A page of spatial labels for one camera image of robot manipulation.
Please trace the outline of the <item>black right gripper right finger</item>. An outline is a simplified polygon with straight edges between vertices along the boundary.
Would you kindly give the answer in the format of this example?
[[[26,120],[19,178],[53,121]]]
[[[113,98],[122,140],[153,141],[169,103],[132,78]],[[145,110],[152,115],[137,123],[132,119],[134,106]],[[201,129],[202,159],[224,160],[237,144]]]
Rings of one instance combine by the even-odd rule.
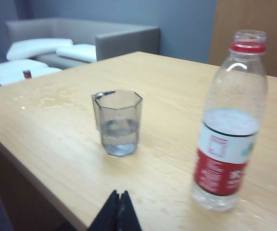
[[[138,217],[132,205],[128,191],[124,191],[117,204],[115,214],[116,231],[141,231]]]

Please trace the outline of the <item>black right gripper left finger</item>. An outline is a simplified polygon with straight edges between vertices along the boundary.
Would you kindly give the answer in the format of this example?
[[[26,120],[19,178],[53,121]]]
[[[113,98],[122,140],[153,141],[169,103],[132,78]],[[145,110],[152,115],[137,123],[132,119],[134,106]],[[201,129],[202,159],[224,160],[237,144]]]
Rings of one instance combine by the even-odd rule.
[[[88,231],[114,231],[115,213],[119,203],[119,194],[113,190],[103,207],[88,227]]]

